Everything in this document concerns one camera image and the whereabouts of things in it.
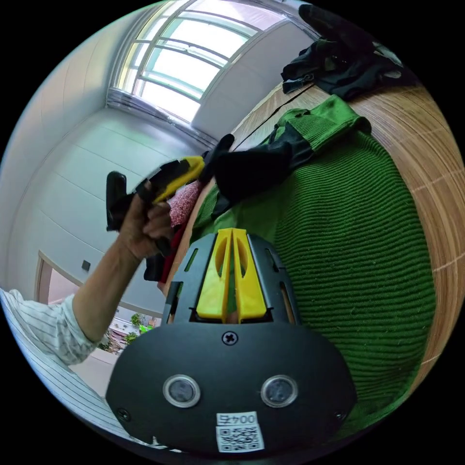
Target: window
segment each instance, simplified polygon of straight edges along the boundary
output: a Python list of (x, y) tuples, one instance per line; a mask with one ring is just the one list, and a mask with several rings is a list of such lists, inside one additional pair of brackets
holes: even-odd
[(229, 0), (166, 2), (132, 40), (114, 86), (190, 123), (221, 69), (283, 19)]

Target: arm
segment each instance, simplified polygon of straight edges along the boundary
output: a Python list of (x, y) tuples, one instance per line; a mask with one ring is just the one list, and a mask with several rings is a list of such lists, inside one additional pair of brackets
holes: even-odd
[(134, 196), (118, 238), (74, 296), (77, 323), (92, 342), (103, 338), (141, 261), (158, 252), (154, 239), (171, 237), (167, 204), (154, 207), (148, 218), (146, 223), (142, 200)]
[(103, 338), (139, 265), (140, 260), (118, 238), (76, 292), (74, 314), (89, 340)]
[(83, 362), (108, 329), (128, 284), (141, 261), (157, 253), (154, 239), (171, 236), (170, 209), (154, 207), (146, 222), (136, 195), (120, 234), (75, 296), (48, 306), (24, 301), (18, 291), (0, 290), (5, 312), (40, 350), (66, 365)]

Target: qr code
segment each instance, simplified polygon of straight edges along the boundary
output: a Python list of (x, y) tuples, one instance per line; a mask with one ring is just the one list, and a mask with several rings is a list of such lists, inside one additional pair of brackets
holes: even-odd
[(258, 424), (230, 428), (218, 426), (217, 441), (220, 452), (252, 452), (264, 448)]

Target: pink cloth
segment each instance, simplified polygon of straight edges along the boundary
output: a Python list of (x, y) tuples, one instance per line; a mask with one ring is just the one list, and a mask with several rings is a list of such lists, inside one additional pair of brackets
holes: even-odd
[(171, 227), (174, 228), (180, 224), (184, 224), (189, 220), (189, 216), (194, 209), (195, 202), (202, 190), (202, 184), (199, 181), (194, 181), (187, 186), (177, 190), (173, 197), (168, 200), (171, 207)]

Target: door frame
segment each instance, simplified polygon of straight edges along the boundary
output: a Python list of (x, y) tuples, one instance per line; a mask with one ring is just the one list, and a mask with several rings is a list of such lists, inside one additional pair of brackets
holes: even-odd
[[(66, 278), (68, 281), (72, 282), (76, 286), (81, 287), (83, 285), (81, 281), (79, 281), (78, 279), (67, 273), (65, 270), (60, 268), (41, 250), (39, 250), (34, 282), (34, 300), (36, 302), (48, 305), (48, 290), (50, 287), (50, 278), (52, 275), (52, 270), (55, 270), (57, 273), (61, 274), (64, 278)], [(143, 313), (144, 315), (148, 315), (154, 318), (163, 318), (163, 314), (158, 311), (143, 309), (128, 302), (121, 301), (118, 306), (124, 307), (125, 309), (134, 311), (136, 313)]]

